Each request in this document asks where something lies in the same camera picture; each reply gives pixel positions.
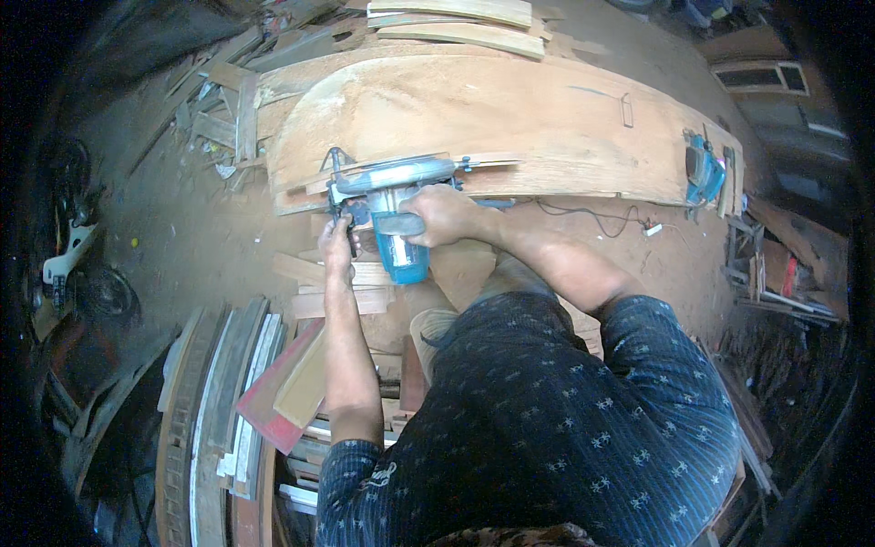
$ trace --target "curved wooden board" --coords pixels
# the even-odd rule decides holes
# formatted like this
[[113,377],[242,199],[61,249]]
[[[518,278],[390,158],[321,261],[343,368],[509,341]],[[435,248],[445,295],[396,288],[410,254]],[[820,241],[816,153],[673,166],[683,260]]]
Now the curved wooden board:
[[[624,95],[632,104],[626,116]],[[703,126],[716,151],[729,145],[741,155],[739,141],[701,113],[585,63],[466,55],[372,59],[337,70],[300,99],[271,153],[269,175],[274,185],[311,175],[334,145],[358,161],[514,150],[523,165],[467,173],[465,191],[682,205],[683,131],[702,132]],[[283,196],[295,204],[287,209],[325,203],[311,200],[318,196]]]

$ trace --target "shirt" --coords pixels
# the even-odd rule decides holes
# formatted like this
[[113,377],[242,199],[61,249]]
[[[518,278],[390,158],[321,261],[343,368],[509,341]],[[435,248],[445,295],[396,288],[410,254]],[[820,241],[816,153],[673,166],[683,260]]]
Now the shirt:
[[387,451],[333,446],[319,545],[421,545],[461,529],[574,522],[598,543],[683,547],[735,475],[717,371],[658,299],[621,299],[589,355],[555,298],[514,292],[442,340],[420,411]]

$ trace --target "person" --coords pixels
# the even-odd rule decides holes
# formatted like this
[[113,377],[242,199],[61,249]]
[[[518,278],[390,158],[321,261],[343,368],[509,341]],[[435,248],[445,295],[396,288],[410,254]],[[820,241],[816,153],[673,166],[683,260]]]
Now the person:
[[[423,218],[413,243],[468,238],[501,252],[461,315],[432,281],[404,287],[430,389],[384,450],[377,374],[352,291],[350,219],[326,227],[332,447],[316,543],[692,541],[735,476],[738,421],[671,306],[569,235],[521,226],[449,186],[426,186],[399,209]],[[557,293],[601,322],[604,361],[574,335]]]

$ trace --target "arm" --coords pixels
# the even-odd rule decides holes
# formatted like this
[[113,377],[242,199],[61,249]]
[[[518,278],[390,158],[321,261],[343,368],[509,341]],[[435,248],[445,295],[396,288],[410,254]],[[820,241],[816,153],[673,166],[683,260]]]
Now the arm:
[[361,331],[353,295],[347,227],[351,217],[325,226],[319,248],[325,258],[325,411],[332,445],[362,439],[383,448],[380,384]]
[[410,242],[426,247],[463,238],[490,243],[523,261],[556,293],[596,319],[620,298],[644,294],[640,281],[589,245],[547,228],[521,225],[449,186],[426,186],[399,210],[416,213],[425,222],[425,233],[408,237]]

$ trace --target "power cord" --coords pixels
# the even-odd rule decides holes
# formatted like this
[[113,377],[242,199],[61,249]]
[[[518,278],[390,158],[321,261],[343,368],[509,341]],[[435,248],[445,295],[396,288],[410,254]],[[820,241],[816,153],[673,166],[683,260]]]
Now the power cord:
[[[638,222],[639,224],[641,224],[641,226],[644,229],[650,229],[654,226],[653,222],[650,220],[650,217],[647,217],[647,219],[645,221],[643,221],[641,219],[637,205],[630,205],[629,208],[626,210],[626,212],[622,216],[619,216],[617,214],[596,213],[595,211],[593,211],[587,207],[568,208],[568,207],[560,207],[560,206],[556,206],[556,205],[551,205],[549,203],[544,203],[543,201],[541,201],[541,198],[535,198],[534,202],[536,204],[538,204],[538,206],[541,208],[542,211],[544,211],[544,213],[549,214],[550,216],[562,216],[564,214],[572,214],[572,213],[591,214],[592,218],[594,218],[596,220],[596,223],[598,223],[598,228],[602,231],[602,234],[604,234],[606,237],[609,237],[611,239],[616,238],[616,237],[620,237],[620,234],[622,234],[623,230],[626,229],[626,225],[629,223],[629,221]],[[632,210],[633,209],[635,211],[635,218],[632,218]],[[607,230],[605,230],[605,227],[602,226],[601,218],[599,218],[599,217],[606,218],[606,219],[618,219],[618,220],[623,221],[623,225],[619,228],[619,231],[616,234],[611,235],[611,234],[608,234]]]

